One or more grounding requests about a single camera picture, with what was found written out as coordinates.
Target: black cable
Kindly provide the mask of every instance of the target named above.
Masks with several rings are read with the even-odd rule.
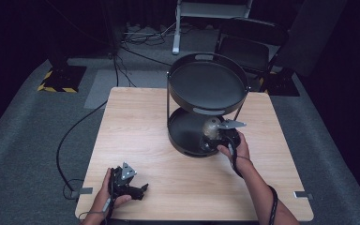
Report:
[[[115,195],[115,198],[113,197],[113,182],[110,182],[110,183],[111,183],[111,193],[109,193],[109,194],[110,194],[111,202],[110,202],[108,214],[106,215],[106,219],[110,219],[111,216],[113,215],[113,209],[115,207],[115,202],[116,202],[116,199],[118,198],[118,196],[116,196],[116,195]]]
[[[231,162],[232,169],[235,171],[235,173],[237,175],[239,175],[241,178],[243,178],[242,174],[238,171],[238,168],[236,167],[236,158],[238,157],[237,152],[236,152],[236,145],[233,142],[232,138],[227,137],[227,136],[224,136],[223,138],[226,139],[229,142],[229,145],[232,148],[232,162]]]
[[[186,35],[186,34],[188,34],[188,32],[195,30],[195,29],[196,29],[195,26],[191,25],[191,28],[189,28],[187,31],[180,31],[180,34]]]
[[[84,214],[86,214],[86,215],[88,215],[88,214],[102,214],[102,215],[104,216],[104,220],[103,220],[104,223],[101,222],[101,224],[102,224],[102,225],[107,225],[107,224],[108,224],[108,223],[107,223],[107,217],[105,217],[103,211],[101,211],[101,212],[84,212],[84,213],[79,214],[79,215],[78,215],[78,220],[80,221],[80,224],[81,224],[81,216],[84,215]]]
[[[271,192],[273,192],[273,207],[271,208],[271,215],[270,215],[270,221],[268,222],[269,225],[274,225],[274,220],[276,219],[276,212],[277,212],[277,206],[278,206],[278,195],[276,190],[268,186],[271,189]]]
[[[125,67],[125,65],[124,65],[124,60],[123,60],[121,57],[119,57],[119,55],[116,55],[116,57],[118,57],[118,58],[121,60],[122,67],[124,67],[125,72],[122,71],[122,69],[121,69],[121,68],[119,67],[119,65],[116,63],[116,60],[113,61],[114,66],[115,66],[115,71],[117,71],[117,69],[119,69],[119,71],[120,71],[122,74],[124,74],[124,76],[127,78],[128,82],[129,82],[129,87],[130,87],[130,85],[133,85],[134,87],[137,87],[137,86],[131,81],[131,79],[130,79],[129,76],[128,76],[128,69],[127,69],[127,67]]]
[[[70,180],[68,180],[69,183],[70,183],[71,181],[83,181],[83,180],[82,180],[82,179],[70,179]],[[67,200],[74,200],[74,199],[72,199],[72,198],[70,198],[70,197],[68,197],[68,196],[66,195],[66,186],[67,186],[67,184],[65,184],[65,185],[63,186],[63,196],[64,196],[64,198],[67,199]]]
[[[144,56],[144,55],[141,55],[141,54],[139,54],[139,53],[135,53],[135,52],[133,52],[133,51],[127,49],[127,48],[124,48],[124,47],[122,47],[122,46],[121,46],[121,49],[123,49],[123,50],[125,50],[125,51],[127,51],[127,52],[129,52],[129,53],[136,54],[136,55],[138,55],[138,56],[140,56],[140,57],[142,57],[142,58],[149,59],[149,60],[154,61],[154,62],[156,62],[156,63],[160,63],[160,64],[163,64],[163,65],[166,65],[166,66],[169,66],[169,67],[171,66],[170,64],[160,62],[160,61],[158,61],[158,60],[156,60],[156,59],[149,58],[149,57]]]
[[[166,30],[164,30],[164,31],[162,31],[160,33],[147,34],[147,35],[142,36],[142,37],[131,38],[132,36],[137,34],[137,32],[142,30],[141,28],[139,28],[137,31],[134,31],[132,34],[130,34],[129,37],[125,38],[123,43],[130,43],[130,44],[135,44],[135,45],[146,44],[146,45],[149,45],[149,46],[155,46],[155,45],[163,44],[163,43],[165,43],[164,38],[168,35],[168,33],[171,33],[172,31],[174,31],[174,29],[172,29],[172,27],[175,26],[175,25],[176,25],[176,22],[174,22]],[[160,40],[160,42],[159,43],[154,43],[154,44],[149,44],[147,42],[147,41],[157,41],[157,40]]]
[[[118,70],[116,69],[115,67],[115,74],[116,74],[116,86],[119,85],[119,76],[118,76]],[[86,116],[84,116],[81,120],[79,120],[75,125],[73,125],[68,131],[67,133],[63,136],[63,138],[61,139],[61,142],[59,143],[58,147],[57,147],[57,151],[56,151],[56,166],[57,166],[57,170],[60,172],[60,175],[61,175],[61,178],[64,180],[64,187],[63,187],[63,195],[66,199],[68,200],[75,200],[75,199],[71,199],[71,198],[67,198],[67,196],[64,194],[64,188],[65,187],[68,187],[71,191],[74,191],[75,189],[71,186],[71,184],[69,183],[69,181],[71,180],[67,180],[66,177],[64,176],[63,174],[63,171],[61,170],[61,167],[60,167],[60,149],[61,149],[61,146],[64,142],[64,140],[66,139],[67,135],[69,134],[69,132],[74,129],[78,124],[81,123],[81,121],[83,121],[85,118],[87,118],[89,115],[95,113],[98,109],[100,109],[101,107],[103,107],[105,104],[107,104],[107,101],[104,101],[101,105],[99,105],[97,108],[95,108],[93,111],[91,111],[89,114],[87,114]]]
[[[63,181],[66,183],[67,187],[71,190],[71,191],[75,191],[75,189],[72,187],[72,185],[68,182],[68,180],[66,179],[66,177],[63,174],[63,171],[60,168],[60,149],[61,146],[63,145],[64,140],[66,139],[67,135],[69,134],[69,132],[71,132],[72,129],[74,129],[78,124],[81,123],[81,121],[83,121],[85,118],[87,118],[89,115],[93,114],[94,112],[96,112],[97,110],[99,110],[101,107],[103,107],[105,104],[107,103],[107,100],[104,101],[104,103],[102,103],[100,106],[98,106],[97,108],[95,108],[93,111],[91,111],[90,113],[88,113],[86,116],[84,116],[82,119],[80,119],[75,125],[73,125],[64,135],[64,137],[61,139],[60,143],[58,144],[57,147],[57,152],[56,152],[56,166],[57,166],[57,170],[60,172],[61,178],[63,178]]]

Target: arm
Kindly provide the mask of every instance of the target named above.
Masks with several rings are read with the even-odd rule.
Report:
[[[96,212],[96,213],[88,214],[84,219],[84,221],[81,223],[82,225],[99,225],[106,217],[106,213],[108,213],[109,210],[107,209],[106,212],[104,213],[102,212],[102,210],[106,201],[109,198],[111,198],[110,193],[108,192],[108,184],[110,182],[110,176],[111,176],[111,168],[107,169],[101,189],[96,195],[95,201],[93,202],[93,205],[90,208],[90,212]],[[130,200],[131,200],[130,195],[120,196],[116,199],[113,207],[117,208],[121,204],[126,203]]]
[[[259,223],[265,225],[268,224],[270,220],[271,208],[273,206],[273,194],[250,161],[248,144],[244,134],[239,131],[238,133],[241,143],[236,148],[238,155],[236,167],[244,177]],[[227,147],[219,145],[217,149],[231,160],[232,156]],[[280,200],[278,200],[275,224],[299,224],[292,212]]]

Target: metal bracket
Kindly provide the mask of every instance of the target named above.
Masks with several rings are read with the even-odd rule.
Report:
[[[295,191],[293,194],[294,194],[294,198],[296,198],[296,199],[299,199],[299,198],[308,198],[309,200],[314,199],[312,197],[312,194],[308,194],[305,191]]]
[[[230,154],[233,155],[233,146],[229,144],[228,148],[229,148]]]
[[[231,128],[240,128],[246,126],[246,123],[226,119],[222,123],[218,124],[217,127],[220,129],[231,129]]]
[[[82,194],[92,194],[93,188],[92,187],[84,187],[81,188],[79,191],[72,191],[71,192],[71,198],[72,199],[78,199],[80,195]]]
[[[129,179],[130,177],[133,177],[137,174],[137,172],[135,170],[133,170],[133,168],[131,168],[126,162],[124,162],[123,166],[122,166],[122,180],[126,180]]]

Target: gray carpet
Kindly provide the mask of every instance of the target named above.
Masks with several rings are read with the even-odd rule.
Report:
[[[171,36],[157,46],[128,46],[171,64],[188,53],[213,51],[215,37],[214,30],[192,30],[182,36],[179,55],[172,55]],[[166,85],[168,66],[125,51],[119,55],[136,86]],[[45,62],[30,74],[0,120],[0,224],[78,223],[76,203],[62,194],[64,182],[56,169],[56,149],[72,125],[107,99],[116,78],[113,61],[103,57],[72,58],[68,63],[87,66],[79,93],[38,92],[51,67]],[[297,77],[293,79],[300,97],[271,99],[301,180],[314,198],[310,203],[315,218],[303,224],[360,224],[360,187],[302,84]],[[119,85],[129,86],[125,76],[119,77]],[[67,136],[60,154],[67,179],[84,178],[103,113],[96,111]],[[82,182],[71,184],[80,187]]]

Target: black round tray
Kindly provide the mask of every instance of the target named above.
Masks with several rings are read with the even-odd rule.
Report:
[[[180,153],[193,158],[206,158],[218,150],[202,147],[203,124],[211,116],[175,110],[168,121],[169,140]]]
[[[174,101],[189,112],[222,115],[243,104],[248,94],[248,78],[227,57],[194,53],[172,65],[168,90]]]

